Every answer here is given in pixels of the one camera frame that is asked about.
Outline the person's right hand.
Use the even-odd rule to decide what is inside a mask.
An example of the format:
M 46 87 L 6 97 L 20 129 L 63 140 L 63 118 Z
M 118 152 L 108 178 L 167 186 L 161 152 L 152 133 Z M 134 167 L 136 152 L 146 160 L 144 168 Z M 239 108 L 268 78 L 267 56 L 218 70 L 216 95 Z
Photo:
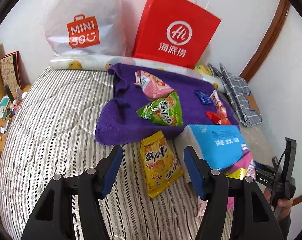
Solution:
M 270 202 L 271 192 L 267 187 L 265 188 L 263 195 L 266 198 L 267 202 Z M 277 207 L 280 209 L 280 213 L 277 216 L 278 221 L 283 220 L 290 214 L 292 205 L 293 205 L 293 198 L 291 198 L 290 200 L 287 199 L 278 200 Z

